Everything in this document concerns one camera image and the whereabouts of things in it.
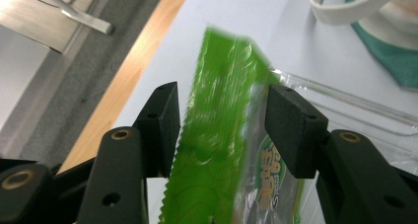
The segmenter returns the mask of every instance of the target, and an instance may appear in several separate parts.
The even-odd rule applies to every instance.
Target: plastic wrapper
[[[161,223],[298,222],[302,185],[264,129],[271,83],[254,43],[206,31]]]

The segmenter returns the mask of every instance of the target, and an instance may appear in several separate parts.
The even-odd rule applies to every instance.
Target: snack package
[[[279,83],[250,40],[205,33],[161,223],[298,223],[301,184],[264,129]]]

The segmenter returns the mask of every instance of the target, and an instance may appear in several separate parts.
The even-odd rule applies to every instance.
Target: wooden table
[[[115,123],[183,2],[184,0],[160,1],[62,165],[60,172],[96,156],[102,136]]]

